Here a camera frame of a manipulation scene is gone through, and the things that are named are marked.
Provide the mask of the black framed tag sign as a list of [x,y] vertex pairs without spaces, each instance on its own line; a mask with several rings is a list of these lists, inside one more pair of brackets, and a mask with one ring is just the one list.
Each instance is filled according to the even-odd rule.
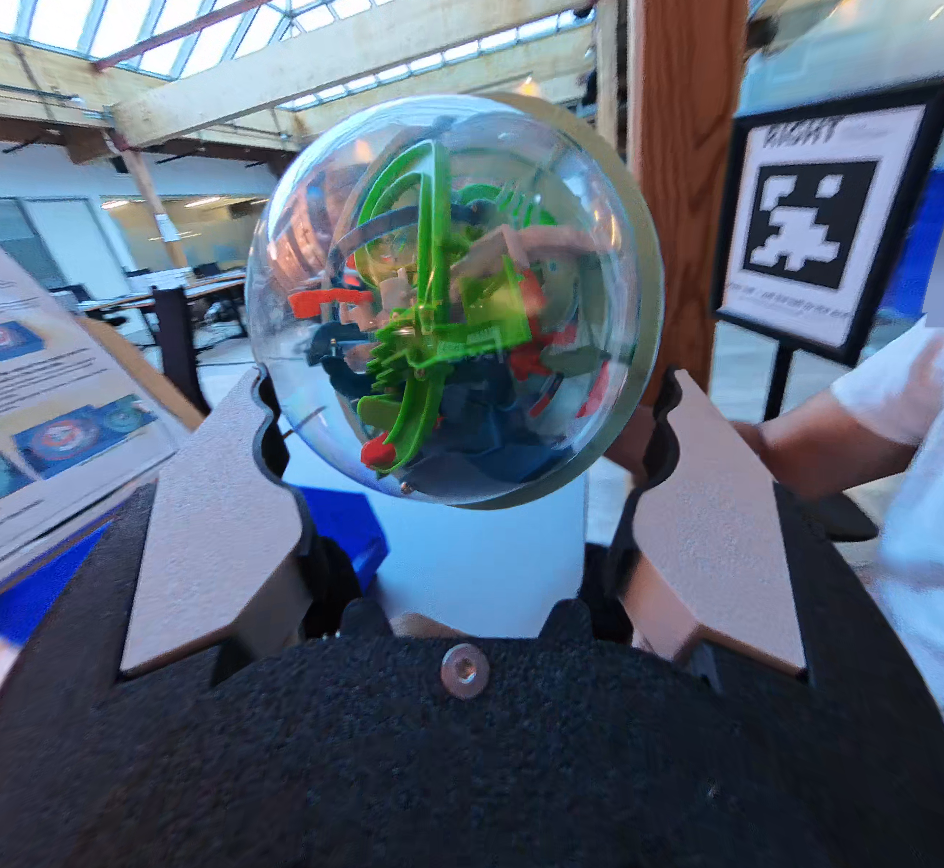
[[777,343],[765,421],[797,352],[856,366],[942,125],[941,77],[736,117],[710,306]]

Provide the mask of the person in white shirt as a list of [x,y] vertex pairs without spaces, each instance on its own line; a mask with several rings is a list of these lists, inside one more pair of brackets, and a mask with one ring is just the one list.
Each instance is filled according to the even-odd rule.
[[832,384],[857,423],[915,453],[889,504],[870,589],[943,704],[943,331],[926,319]]

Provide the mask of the clear plastic maze ball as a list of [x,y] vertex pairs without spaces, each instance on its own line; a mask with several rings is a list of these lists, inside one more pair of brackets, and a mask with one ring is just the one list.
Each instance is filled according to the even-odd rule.
[[664,318],[625,161],[514,94],[398,98],[317,135],[266,203],[244,292],[255,360],[315,455],[471,509],[583,475],[640,405]]

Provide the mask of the wooden pillar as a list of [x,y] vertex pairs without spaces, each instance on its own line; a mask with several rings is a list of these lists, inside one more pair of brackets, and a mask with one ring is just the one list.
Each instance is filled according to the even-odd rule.
[[665,319],[652,405],[665,370],[710,379],[718,217],[744,72],[749,0],[628,0],[628,162],[655,223]]

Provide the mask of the background office desk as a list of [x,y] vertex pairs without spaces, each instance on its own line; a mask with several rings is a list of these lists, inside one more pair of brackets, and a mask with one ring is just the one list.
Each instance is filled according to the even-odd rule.
[[235,324],[237,330],[231,336],[234,340],[248,338],[246,322],[242,312],[245,270],[236,269],[229,272],[219,272],[209,277],[198,277],[187,270],[171,272],[149,272],[134,276],[131,284],[135,289],[128,294],[109,299],[87,299],[78,301],[76,308],[79,314],[93,319],[105,319],[112,315],[138,311],[144,316],[147,331],[156,341],[158,333],[157,296],[164,292],[181,292],[185,301],[187,317],[191,316],[190,308],[198,301],[211,299],[226,303],[231,314],[225,322]]

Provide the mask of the person's right hand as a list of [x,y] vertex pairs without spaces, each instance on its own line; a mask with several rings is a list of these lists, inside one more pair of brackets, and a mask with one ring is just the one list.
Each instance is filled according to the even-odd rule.
[[653,408],[650,405],[639,405],[604,453],[607,461],[629,473],[633,488],[643,486],[648,480],[645,454],[654,427]]

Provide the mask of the laminated instruction sheet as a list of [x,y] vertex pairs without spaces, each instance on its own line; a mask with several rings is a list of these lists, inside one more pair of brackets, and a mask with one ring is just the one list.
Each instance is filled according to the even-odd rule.
[[6,253],[1,269],[1,577],[93,520],[190,435],[95,332]]

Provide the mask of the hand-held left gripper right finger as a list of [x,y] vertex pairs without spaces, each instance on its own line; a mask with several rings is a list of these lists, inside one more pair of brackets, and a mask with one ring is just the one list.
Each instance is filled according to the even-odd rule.
[[631,646],[681,664],[707,643],[803,672],[772,475],[686,371],[666,371],[653,416],[603,574]]

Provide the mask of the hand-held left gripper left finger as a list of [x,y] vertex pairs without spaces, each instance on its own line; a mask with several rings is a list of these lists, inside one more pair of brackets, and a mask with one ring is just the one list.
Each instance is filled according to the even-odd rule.
[[270,380],[253,367],[161,469],[120,671],[151,673],[233,639],[251,660],[301,643],[313,604],[301,558],[314,524],[264,460],[284,445]]

